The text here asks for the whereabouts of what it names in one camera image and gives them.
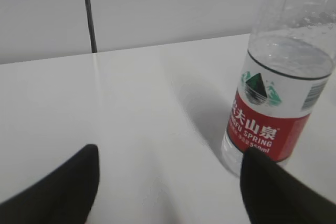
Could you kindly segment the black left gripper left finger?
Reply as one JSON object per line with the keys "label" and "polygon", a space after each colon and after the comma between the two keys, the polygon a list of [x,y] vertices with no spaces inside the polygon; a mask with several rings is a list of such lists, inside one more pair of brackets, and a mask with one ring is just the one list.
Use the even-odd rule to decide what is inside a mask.
{"label": "black left gripper left finger", "polygon": [[74,156],[1,203],[1,223],[86,223],[99,188],[99,150],[85,145]]}

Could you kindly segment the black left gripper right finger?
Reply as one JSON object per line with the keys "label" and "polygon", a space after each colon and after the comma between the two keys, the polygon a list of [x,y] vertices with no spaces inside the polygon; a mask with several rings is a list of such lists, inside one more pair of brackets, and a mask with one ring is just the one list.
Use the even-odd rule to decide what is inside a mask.
{"label": "black left gripper right finger", "polygon": [[335,223],[333,202],[256,148],[243,154],[240,191],[251,223]]}

